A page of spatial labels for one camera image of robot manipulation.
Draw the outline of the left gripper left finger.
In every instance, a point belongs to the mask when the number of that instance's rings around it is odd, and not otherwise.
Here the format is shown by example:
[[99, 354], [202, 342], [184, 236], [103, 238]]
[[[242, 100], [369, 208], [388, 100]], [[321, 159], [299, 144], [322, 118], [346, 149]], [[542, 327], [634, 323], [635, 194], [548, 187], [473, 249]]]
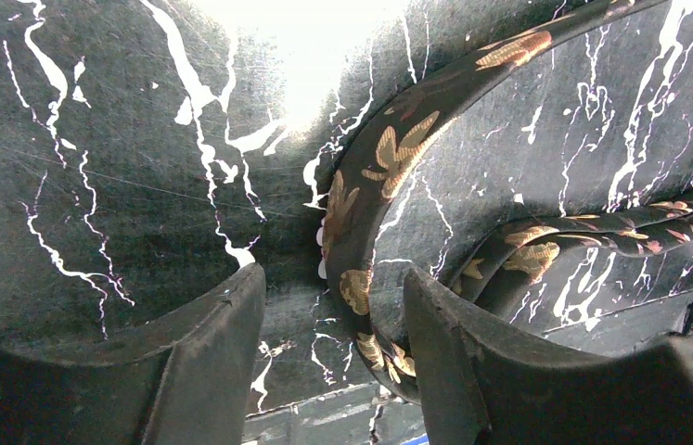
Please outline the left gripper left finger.
[[99, 343], [0, 345], [0, 444], [238, 444], [265, 297], [254, 263]]

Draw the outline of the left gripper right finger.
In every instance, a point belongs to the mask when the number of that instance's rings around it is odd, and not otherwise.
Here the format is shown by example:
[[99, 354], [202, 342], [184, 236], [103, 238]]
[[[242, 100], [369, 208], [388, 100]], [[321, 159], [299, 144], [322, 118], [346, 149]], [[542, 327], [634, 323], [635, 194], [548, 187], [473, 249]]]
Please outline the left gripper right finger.
[[428, 273], [404, 279], [432, 444], [693, 444], [693, 338], [607, 357], [522, 331]]

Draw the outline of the black gold floral tie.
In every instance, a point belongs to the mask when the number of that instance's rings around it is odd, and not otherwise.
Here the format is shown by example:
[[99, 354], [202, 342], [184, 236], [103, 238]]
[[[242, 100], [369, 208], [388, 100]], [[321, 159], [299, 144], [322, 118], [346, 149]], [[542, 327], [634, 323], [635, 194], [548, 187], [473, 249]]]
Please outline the black gold floral tie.
[[[374, 252], [382, 220], [407, 178], [430, 146], [514, 71], [579, 35], [649, 8], [649, 1], [592, 1], [480, 47], [396, 96], [347, 149], [322, 223], [324, 266], [359, 355], [393, 395], [419, 403], [417, 358], [407, 339], [388, 337], [372, 317]], [[478, 244], [453, 290], [471, 303], [517, 297], [577, 248], [645, 258], [692, 242], [693, 188], [629, 210], [507, 222]]]

